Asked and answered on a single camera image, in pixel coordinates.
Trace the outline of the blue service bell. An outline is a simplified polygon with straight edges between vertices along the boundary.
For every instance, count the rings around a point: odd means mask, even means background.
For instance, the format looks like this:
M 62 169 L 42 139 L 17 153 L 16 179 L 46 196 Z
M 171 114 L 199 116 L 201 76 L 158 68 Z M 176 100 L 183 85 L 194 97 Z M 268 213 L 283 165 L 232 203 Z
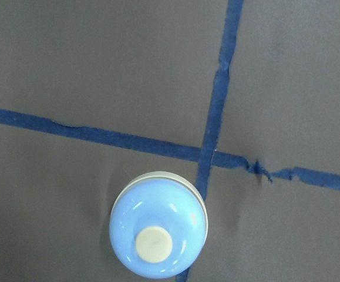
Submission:
M 201 194 L 185 178 L 150 172 L 133 179 L 117 196 L 109 237 L 119 261 L 133 273 L 165 279 L 187 270 L 208 235 Z

